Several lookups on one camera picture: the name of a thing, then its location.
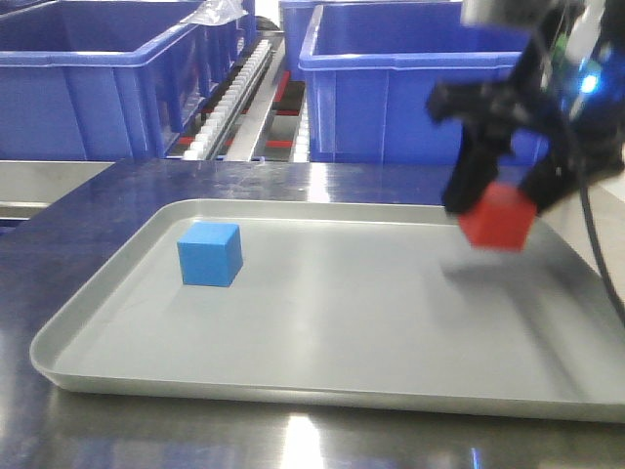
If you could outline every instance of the metal tray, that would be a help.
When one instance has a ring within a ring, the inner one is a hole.
[[[229,288],[182,285],[193,221],[240,224]],[[472,249],[439,207],[189,200],[52,317],[34,366],[71,391],[625,421],[625,332],[542,223]]]

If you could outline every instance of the blue crate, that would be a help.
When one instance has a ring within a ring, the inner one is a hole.
[[[199,4],[68,0],[1,16],[0,159],[165,156],[220,78],[210,28],[179,23]]]
[[[284,69],[291,72],[291,79],[304,80],[299,69],[300,52],[309,28],[314,7],[336,3],[389,2],[390,0],[280,0],[280,15],[284,27],[286,60]]]
[[[506,76],[527,36],[460,23],[461,5],[370,3],[317,6],[300,56],[311,121],[311,160],[453,163],[458,122],[434,125],[425,103],[435,83]],[[545,149],[515,140],[529,164]]]
[[[248,12],[244,17],[215,27],[214,51],[218,58],[217,76],[222,80],[228,78],[232,68],[256,42],[255,0],[243,0],[243,9]]]

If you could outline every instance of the red cube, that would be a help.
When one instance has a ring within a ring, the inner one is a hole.
[[[474,247],[521,251],[535,217],[536,205],[524,193],[491,183],[458,223]]]

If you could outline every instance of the stainless steel table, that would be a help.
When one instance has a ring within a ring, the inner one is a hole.
[[[2,236],[0,468],[625,467],[620,425],[75,395],[30,365],[34,333],[167,203],[217,197],[436,204],[449,169],[121,162]],[[606,248],[619,252],[622,203],[602,190],[598,197],[600,227],[607,222],[613,235]],[[579,227],[565,226],[575,217],[561,215],[550,214],[550,221],[563,225],[572,244],[582,242]],[[616,281],[622,289],[623,275]]]

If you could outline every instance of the plastic bag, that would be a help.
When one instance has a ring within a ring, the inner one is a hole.
[[[238,20],[247,15],[241,6],[242,0],[206,0],[197,10],[183,22],[203,24],[205,26],[219,26]]]

